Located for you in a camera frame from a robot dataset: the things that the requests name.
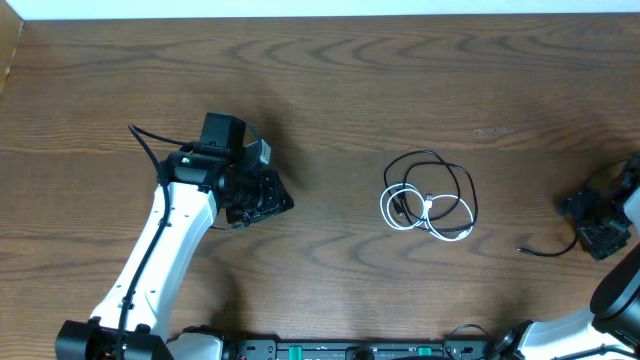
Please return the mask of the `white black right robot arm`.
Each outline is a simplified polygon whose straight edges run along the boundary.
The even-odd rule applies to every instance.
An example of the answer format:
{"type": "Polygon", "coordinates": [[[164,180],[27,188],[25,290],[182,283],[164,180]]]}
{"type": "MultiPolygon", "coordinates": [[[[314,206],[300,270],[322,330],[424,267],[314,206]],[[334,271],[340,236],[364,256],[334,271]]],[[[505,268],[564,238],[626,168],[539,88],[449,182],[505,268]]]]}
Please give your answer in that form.
{"type": "MultiPolygon", "coordinates": [[[[590,175],[557,202],[579,243],[597,261],[622,249],[639,227],[639,154],[590,175]]],[[[552,321],[526,321],[487,351],[488,359],[637,359],[639,248],[603,278],[585,309],[552,321]]]]}

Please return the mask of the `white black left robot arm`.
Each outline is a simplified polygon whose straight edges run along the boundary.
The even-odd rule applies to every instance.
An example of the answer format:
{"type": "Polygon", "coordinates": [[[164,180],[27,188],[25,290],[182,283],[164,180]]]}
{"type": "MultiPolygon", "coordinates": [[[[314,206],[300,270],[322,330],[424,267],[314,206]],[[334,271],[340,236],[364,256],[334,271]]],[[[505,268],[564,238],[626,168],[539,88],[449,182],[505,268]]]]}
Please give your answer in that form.
{"type": "Polygon", "coordinates": [[[294,205],[271,148],[250,126],[209,113],[198,140],[178,142],[157,175],[154,201],[122,272],[85,322],[66,321],[55,340],[59,359],[233,359],[227,339],[196,327],[171,338],[169,323],[198,244],[223,214],[241,230],[294,205]]]}

